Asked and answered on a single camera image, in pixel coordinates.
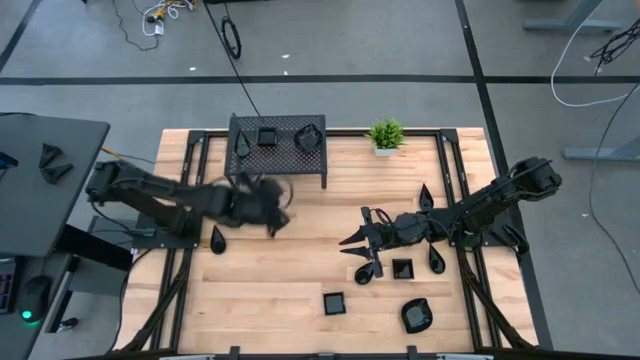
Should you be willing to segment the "black rounded mini plate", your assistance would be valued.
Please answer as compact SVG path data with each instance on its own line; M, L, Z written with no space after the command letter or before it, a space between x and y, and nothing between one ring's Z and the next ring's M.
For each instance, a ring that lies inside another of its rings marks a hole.
M316 125L308 124L295 132L293 141L297 150L311 153L321 146L323 138L322 131Z
M408 334L422 332L433 324L433 314L426 298L416 298L405 303L400 314Z

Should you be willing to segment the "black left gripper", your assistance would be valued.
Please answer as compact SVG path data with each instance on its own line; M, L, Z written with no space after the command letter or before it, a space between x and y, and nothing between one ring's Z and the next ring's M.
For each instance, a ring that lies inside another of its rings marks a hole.
M243 225L264 225L270 238L288 225L290 217L286 208L293 198L293 185L289 183L289 200L281 205L284 188L277 179L264 175L251 176L246 172L236 177L231 186L231 198L225 205L222 214L214 220L230 228Z

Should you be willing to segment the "dark keyboard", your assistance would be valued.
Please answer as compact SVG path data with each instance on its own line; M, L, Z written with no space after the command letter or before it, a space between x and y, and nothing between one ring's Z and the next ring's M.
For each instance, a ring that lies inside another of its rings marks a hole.
M0 258L0 315L12 311L17 265L14 257Z

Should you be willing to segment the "black computer mouse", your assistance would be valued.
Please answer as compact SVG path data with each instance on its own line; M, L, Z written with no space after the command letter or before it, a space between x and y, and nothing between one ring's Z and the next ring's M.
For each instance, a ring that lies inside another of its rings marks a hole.
M46 316L52 280L45 275L29 279L18 300L21 319L29 324L36 323Z

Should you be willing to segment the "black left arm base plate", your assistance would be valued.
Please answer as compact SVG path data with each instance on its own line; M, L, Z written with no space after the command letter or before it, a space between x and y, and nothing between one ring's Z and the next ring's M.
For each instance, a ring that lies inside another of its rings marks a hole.
M162 224L139 214L132 236L132 246L144 249L193 249L199 245L202 218L186 215L177 225Z

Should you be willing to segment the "grey desk foot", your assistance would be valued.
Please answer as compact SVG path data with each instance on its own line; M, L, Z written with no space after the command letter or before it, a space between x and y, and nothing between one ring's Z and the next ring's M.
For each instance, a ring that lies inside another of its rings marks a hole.
M640 162L640 136L616 147L565 147L567 160Z
M528 31L573 32L585 30L601 33L613 33L620 30L622 25L619 22L591 19L602 2L603 0L581 0L566 18L526 20L522 28Z

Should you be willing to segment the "black desk leg frame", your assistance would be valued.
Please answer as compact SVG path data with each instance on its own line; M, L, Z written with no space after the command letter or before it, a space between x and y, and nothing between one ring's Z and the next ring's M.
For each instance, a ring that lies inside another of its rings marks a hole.
M52 280L43 332L55 333L74 293L119 297L133 255L113 238L116 231L88 233L66 225L47 258Z

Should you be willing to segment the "black aluminium table frame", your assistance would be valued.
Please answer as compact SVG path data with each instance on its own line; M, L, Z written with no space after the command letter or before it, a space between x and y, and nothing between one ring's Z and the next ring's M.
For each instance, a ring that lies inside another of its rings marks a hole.
M215 225L204 222L185 299L162 322L163 345L217 357L239 346L244 358L372 360L405 356L411 345L423 356L470 352L473 331L490 343L485 312L467 312L456 252L447 242L436 246L446 262L443 274L430 270L429 247L421 243L383 252L384 275L364 286L354 281L362 259L341 253L339 244L358 229L364 206L413 212L425 184L445 207L488 184L494 170L483 131L417 129L389 158L376 157L364 136L330 137L328 165L325 189L318 176L294 178L291 220L275 238L257 226L227 228L226 251L216 255L210 249ZM395 280L393 259L411 259L414 278ZM323 295L334 292L344 293L346 313L326 316ZM433 324L408 334L400 310L416 298L428 300Z

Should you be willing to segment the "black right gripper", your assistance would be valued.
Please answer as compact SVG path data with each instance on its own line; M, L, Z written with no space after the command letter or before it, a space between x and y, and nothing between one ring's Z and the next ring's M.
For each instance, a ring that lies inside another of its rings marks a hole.
M374 264L374 277L384 275L378 253L399 247L412 246L422 240L434 239L434 228L423 214L403 213L391 221L388 214L379 208L362 207L364 225L351 236L339 242L340 245L368 241L368 246L341 249L341 253L364 257Z

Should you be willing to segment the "green plant in white pot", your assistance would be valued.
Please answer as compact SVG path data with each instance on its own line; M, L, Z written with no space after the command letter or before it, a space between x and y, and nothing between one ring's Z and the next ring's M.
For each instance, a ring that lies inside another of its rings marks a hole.
M404 128L395 118L382 119L375 122L367 131L376 157L390 157L396 154L404 144Z

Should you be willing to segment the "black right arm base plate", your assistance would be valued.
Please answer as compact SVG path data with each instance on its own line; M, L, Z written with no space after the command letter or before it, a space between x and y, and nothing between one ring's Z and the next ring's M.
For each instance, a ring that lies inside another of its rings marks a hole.
M458 240L468 247L507 246L516 247L522 235L513 227L508 209L515 203L495 202L478 203L465 206L459 201L450 207L454 215L458 215L452 225L449 246L454 247Z

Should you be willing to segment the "black perforated metal rack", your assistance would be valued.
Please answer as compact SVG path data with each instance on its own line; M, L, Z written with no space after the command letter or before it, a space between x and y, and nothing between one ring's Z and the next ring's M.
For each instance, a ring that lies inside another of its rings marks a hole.
M323 143L311 153L296 149L293 136L300 128L316 125L323 133ZM278 142L274 147L257 145L260 127L275 127ZM243 130L251 144L251 153L245 158L235 154L236 134ZM240 173L249 175L318 175L321 187L327 187L326 117L323 115L233 116L229 121L224 175L231 179Z

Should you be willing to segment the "spare black gripper finger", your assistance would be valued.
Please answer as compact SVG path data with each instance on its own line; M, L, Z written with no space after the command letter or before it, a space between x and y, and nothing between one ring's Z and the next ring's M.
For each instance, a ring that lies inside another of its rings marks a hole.
M67 163L56 167L41 168L40 173L46 183L56 185L73 168L71 163Z
M59 147L43 143L39 160L39 168L46 168L53 160L63 154L64 152Z

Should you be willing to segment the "grey desk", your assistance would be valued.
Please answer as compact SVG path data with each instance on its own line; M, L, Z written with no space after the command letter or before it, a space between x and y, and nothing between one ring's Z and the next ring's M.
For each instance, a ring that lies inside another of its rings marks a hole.
M42 257L53 249L106 139L106 122L9 114L0 116L0 152L19 161L0 170L0 253ZM46 168L74 168L56 185L44 181L42 144L64 154Z

